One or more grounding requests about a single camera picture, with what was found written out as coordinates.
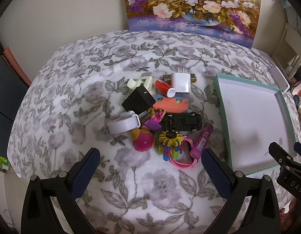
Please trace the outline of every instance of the black toy car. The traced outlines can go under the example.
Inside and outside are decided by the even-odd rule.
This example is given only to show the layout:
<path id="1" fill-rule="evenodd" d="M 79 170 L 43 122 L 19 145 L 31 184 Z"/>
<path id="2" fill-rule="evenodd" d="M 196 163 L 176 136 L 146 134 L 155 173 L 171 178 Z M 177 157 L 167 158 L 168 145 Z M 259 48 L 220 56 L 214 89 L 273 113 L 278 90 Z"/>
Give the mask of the black toy car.
<path id="1" fill-rule="evenodd" d="M 167 113 L 160 122 L 164 130 L 198 131 L 202 129 L 201 115 L 192 113 Z"/>

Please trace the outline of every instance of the canvas print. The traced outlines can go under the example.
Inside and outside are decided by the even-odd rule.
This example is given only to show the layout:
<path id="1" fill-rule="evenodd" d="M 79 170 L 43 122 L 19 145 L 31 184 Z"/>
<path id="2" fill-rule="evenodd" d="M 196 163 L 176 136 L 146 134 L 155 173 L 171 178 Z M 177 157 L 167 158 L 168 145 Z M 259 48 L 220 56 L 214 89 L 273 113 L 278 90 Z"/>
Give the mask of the canvas print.
<path id="1" fill-rule="evenodd" d="M 130 31 L 197 33 L 252 47 L 261 0 L 125 0 Z"/>

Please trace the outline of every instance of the white band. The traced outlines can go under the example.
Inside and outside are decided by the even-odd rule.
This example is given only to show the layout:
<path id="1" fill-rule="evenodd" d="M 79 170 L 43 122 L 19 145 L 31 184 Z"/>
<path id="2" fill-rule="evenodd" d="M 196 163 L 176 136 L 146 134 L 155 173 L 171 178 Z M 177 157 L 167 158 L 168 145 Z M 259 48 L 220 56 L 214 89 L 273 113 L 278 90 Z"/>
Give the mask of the white band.
<path id="1" fill-rule="evenodd" d="M 119 134 L 141 126 L 139 117 L 135 112 L 128 111 L 120 114 L 120 118 L 107 123 L 111 134 Z"/>

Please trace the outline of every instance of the bed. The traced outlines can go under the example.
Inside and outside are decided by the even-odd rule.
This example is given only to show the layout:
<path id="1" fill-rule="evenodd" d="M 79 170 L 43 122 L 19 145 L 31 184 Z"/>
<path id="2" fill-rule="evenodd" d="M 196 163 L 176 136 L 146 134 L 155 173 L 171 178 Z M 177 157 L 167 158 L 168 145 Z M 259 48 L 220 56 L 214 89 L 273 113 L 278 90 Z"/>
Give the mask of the bed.
<path id="1" fill-rule="evenodd" d="M 27 180 L 55 177 L 68 171 L 91 147 L 101 162 L 83 197 L 81 210 L 106 233 L 203 233 L 221 210 L 219 197 L 201 164 L 178 170 L 163 162 L 155 149 L 137 152 L 129 132 L 111 135 L 107 123 L 123 112 L 128 79 L 162 77 L 178 67 L 195 73 L 189 97 L 191 111 L 212 123 L 209 147 L 225 160 L 222 124 L 213 79 L 218 73 L 277 87 L 272 59 L 256 49 L 203 35 L 177 32 L 102 34 L 59 48 L 32 82 L 12 128 L 8 158 Z M 298 113 L 290 93 L 284 98 L 301 142 Z M 279 167 L 253 176 L 270 175 L 279 207 L 291 195 L 276 183 Z M 231 231 L 246 212 L 246 198 Z"/>

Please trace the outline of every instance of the pink lipstick tube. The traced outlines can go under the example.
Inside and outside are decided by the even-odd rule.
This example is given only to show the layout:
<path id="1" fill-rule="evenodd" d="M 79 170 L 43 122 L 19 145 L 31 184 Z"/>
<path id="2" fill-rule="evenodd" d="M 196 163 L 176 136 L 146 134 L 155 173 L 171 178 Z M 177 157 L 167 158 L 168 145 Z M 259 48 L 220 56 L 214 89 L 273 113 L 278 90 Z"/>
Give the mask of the pink lipstick tube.
<path id="1" fill-rule="evenodd" d="M 202 128 L 202 131 L 194 144 L 194 147 L 190 151 L 190 155 L 195 159 L 200 159 L 202 151 L 206 148 L 210 134 L 213 131 L 213 126 L 206 123 Z"/>

